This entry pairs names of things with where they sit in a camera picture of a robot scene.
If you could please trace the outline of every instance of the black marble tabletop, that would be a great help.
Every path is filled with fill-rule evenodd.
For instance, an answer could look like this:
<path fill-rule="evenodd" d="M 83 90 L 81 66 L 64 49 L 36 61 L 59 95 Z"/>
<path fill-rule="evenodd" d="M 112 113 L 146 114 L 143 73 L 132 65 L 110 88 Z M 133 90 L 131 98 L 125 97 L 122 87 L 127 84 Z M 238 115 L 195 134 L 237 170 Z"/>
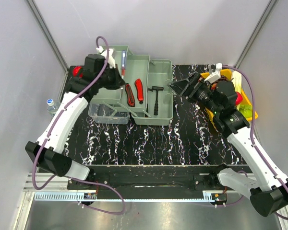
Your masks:
<path fill-rule="evenodd" d="M 207 65 L 173 65 L 177 80 L 207 71 Z M 127 125 L 97 124 L 87 107 L 67 138 L 65 155 L 81 164 L 245 164 L 203 107 L 175 96 L 174 109 L 168 126 L 139 126 L 132 118 Z"/>

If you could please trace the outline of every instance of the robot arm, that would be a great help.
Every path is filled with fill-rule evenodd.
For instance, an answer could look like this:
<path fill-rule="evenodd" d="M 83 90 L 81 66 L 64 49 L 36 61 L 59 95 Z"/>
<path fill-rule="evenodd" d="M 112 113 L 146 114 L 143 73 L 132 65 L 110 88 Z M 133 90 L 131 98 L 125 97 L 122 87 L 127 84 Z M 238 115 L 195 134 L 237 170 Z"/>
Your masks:
<path fill-rule="evenodd" d="M 214 113 L 213 123 L 216 129 L 235 146 L 256 178 L 247 178 L 222 164 L 213 169 L 205 181 L 213 188 L 228 186 L 241 193 L 250 199 L 258 213 L 266 217 L 288 205 L 288 194 L 278 180 L 282 180 L 288 187 L 288 177 L 255 139 L 256 146 L 276 171 L 275 177 L 251 143 L 250 125 L 235 107 L 237 94 L 233 83 L 219 81 L 212 87 L 212 83 L 220 79 L 219 70 L 217 68 L 213 73 L 210 70 L 208 80 L 195 73 L 186 79 L 171 82 L 168 86 L 175 94 L 184 96 L 189 102 L 199 102 Z"/>
<path fill-rule="evenodd" d="M 27 143 L 25 150 L 32 162 L 34 162 L 41 147 L 41 143 L 47 139 L 41 155 L 38 158 L 37 166 L 39 168 L 57 176 L 67 176 L 79 180 L 92 179 L 94 174 L 92 170 L 71 160 L 71 158 L 64 156 L 62 153 L 68 134 L 70 133 L 81 112 L 88 106 L 93 96 L 98 93 L 98 90 L 101 88 L 117 90 L 125 84 L 124 80 L 119 74 L 118 68 L 116 68 L 112 56 L 110 57 L 112 62 L 108 63 L 104 73 L 96 81 L 96 83 L 82 96 L 75 99 L 69 106 L 66 105 L 96 78 L 97 74 L 104 65 L 106 56 L 105 52 L 107 51 L 104 51 L 102 55 L 89 54 L 85 58 L 84 66 L 78 68 L 78 72 L 70 80 L 67 87 L 67 92 L 63 96 L 58 112 L 52 118 L 47 129 L 35 143 L 31 141 Z M 54 126 L 53 130 L 50 130 L 54 122 L 56 122 L 56 125 Z"/>

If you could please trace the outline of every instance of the white connector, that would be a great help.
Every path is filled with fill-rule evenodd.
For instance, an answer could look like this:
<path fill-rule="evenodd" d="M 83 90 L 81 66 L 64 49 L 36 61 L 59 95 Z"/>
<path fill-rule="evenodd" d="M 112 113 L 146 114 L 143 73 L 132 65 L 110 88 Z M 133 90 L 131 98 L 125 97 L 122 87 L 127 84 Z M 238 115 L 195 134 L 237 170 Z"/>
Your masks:
<path fill-rule="evenodd" d="M 209 76 L 205 79 L 205 81 L 213 83 L 221 78 L 220 70 L 222 69 L 222 63 L 216 64 L 216 70 L 214 72 L 212 72 L 211 65 L 208 65 L 208 69 L 209 69 Z"/>
<path fill-rule="evenodd" d="M 103 47 L 97 47 L 96 50 L 98 51 L 98 53 L 104 57 L 107 56 L 107 50 L 104 50 Z M 114 52 L 114 49 L 109 49 L 109 60 L 108 60 L 108 63 L 110 65 L 110 69 L 115 69 L 115 60 L 113 58 L 113 52 Z"/>

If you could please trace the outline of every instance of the metal floor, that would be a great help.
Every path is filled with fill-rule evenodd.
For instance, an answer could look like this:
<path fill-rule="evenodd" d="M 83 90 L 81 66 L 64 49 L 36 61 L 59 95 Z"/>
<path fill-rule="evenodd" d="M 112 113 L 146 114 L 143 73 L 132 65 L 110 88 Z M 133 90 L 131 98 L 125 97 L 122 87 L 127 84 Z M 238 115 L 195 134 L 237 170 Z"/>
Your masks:
<path fill-rule="evenodd" d="M 237 194 L 229 194 L 237 200 Z M 120 203 L 96 202 L 95 207 L 119 211 Z M 26 230 L 278 230 L 276 215 L 261 217 L 246 198 L 233 207 L 207 203 L 127 203 L 123 216 L 80 208 L 76 203 L 34 201 Z"/>

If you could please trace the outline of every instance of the red light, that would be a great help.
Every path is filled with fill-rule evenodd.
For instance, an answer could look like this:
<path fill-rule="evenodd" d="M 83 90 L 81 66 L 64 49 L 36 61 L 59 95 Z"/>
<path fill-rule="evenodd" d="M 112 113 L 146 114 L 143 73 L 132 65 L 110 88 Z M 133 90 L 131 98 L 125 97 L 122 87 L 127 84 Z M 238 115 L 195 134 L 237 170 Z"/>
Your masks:
<path fill-rule="evenodd" d="M 72 75 L 75 77 L 81 68 L 82 68 L 81 66 L 76 66 L 75 68 L 73 68 Z"/>

